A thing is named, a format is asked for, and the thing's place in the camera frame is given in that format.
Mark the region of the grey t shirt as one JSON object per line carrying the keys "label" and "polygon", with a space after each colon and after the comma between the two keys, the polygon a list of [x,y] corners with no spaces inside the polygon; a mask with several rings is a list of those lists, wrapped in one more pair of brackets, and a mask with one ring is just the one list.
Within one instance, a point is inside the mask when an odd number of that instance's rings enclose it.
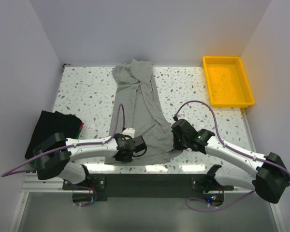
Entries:
{"label": "grey t shirt", "polygon": [[142,136],[147,152],[131,162],[135,166],[163,164],[179,156],[175,150],[170,123],[165,119],[153,76],[153,63],[132,60],[112,69],[117,83],[109,134],[120,133],[122,127],[134,128]]}

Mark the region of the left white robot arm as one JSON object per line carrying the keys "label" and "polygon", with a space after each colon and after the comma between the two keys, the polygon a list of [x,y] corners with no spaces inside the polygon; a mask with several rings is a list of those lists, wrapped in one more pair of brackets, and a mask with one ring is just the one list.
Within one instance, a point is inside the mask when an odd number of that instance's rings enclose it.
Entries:
{"label": "left white robot arm", "polygon": [[89,171],[76,160],[95,157],[114,158],[116,161],[132,162],[136,154],[144,155],[147,146],[142,136],[132,138],[116,133],[103,139],[77,140],[55,133],[33,150],[39,180],[61,178],[79,189],[90,185]]}

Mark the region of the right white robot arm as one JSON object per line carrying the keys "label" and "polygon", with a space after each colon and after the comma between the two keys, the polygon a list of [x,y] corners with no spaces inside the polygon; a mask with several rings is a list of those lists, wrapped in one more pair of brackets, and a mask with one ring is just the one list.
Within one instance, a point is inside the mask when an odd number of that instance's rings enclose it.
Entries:
{"label": "right white robot arm", "polygon": [[207,172],[205,181],[209,189],[216,190],[220,186],[241,187],[256,192],[263,200],[278,203],[290,184],[287,168],[276,153],[264,155],[235,145],[228,148],[212,131],[197,131],[185,119],[177,120],[171,128],[176,150],[189,148],[225,160],[246,172],[246,175],[226,174],[220,165],[214,165]]}

